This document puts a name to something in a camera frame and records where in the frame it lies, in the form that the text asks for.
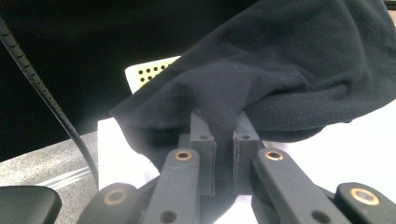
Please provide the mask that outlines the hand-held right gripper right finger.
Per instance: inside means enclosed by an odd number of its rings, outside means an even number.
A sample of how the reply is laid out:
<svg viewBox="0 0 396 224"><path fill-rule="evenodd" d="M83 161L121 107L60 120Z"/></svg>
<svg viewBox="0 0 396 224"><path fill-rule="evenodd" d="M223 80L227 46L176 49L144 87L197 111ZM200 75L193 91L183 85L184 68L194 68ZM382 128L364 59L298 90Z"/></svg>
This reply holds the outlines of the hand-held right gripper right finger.
<svg viewBox="0 0 396 224"><path fill-rule="evenodd" d="M262 147L262 141L256 133L248 116L242 112L237 119L233 132L233 192L237 195L249 195L250 166L257 151Z"/></svg>

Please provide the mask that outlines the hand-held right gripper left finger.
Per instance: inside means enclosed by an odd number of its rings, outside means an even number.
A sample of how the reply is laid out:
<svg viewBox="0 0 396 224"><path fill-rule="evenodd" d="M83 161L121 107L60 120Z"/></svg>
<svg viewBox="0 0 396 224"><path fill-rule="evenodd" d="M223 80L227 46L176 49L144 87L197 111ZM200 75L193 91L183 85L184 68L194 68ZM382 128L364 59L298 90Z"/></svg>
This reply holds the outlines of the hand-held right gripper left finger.
<svg viewBox="0 0 396 224"><path fill-rule="evenodd" d="M195 113L191 114L190 145L200 156L200 194L213 196L214 159L217 145L209 126Z"/></svg>

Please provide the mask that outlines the black tank top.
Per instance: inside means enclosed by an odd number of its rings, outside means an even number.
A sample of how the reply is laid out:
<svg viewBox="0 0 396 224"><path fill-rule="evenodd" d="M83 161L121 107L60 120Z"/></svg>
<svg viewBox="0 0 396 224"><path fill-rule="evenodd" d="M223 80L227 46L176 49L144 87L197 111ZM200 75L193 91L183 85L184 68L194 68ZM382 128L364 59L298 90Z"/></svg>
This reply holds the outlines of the black tank top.
<svg viewBox="0 0 396 224"><path fill-rule="evenodd" d="M233 131L296 142L396 100L396 27L382 0L258 0L112 109L128 143L162 167L197 112L216 144L201 223L233 204Z"/></svg>

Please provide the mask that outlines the pale yellow plastic basket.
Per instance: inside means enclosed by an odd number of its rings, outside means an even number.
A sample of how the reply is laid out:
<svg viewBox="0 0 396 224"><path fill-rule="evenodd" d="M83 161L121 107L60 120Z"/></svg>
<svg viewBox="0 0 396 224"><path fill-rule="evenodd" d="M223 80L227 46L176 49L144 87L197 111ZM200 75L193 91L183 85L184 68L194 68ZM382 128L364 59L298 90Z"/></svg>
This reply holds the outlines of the pale yellow plastic basket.
<svg viewBox="0 0 396 224"><path fill-rule="evenodd" d="M135 94L139 89L154 79L161 73L161 71L177 59L178 56L175 56L127 67L124 72L131 93Z"/></svg>

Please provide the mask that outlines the white table sheet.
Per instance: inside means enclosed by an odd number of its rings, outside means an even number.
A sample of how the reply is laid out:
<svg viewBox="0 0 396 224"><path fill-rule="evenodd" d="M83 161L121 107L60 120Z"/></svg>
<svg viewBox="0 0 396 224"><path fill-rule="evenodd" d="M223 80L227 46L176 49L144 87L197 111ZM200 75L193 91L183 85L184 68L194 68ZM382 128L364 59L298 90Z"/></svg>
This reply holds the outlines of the white table sheet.
<svg viewBox="0 0 396 224"><path fill-rule="evenodd" d="M396 203L396 100L354 119L337 123L295 143L264 143L286 151L308 177L331 192L357 182ZM127 183L140 188L159 171L128 145L114 119L98 122L99 187Z"/></svg>

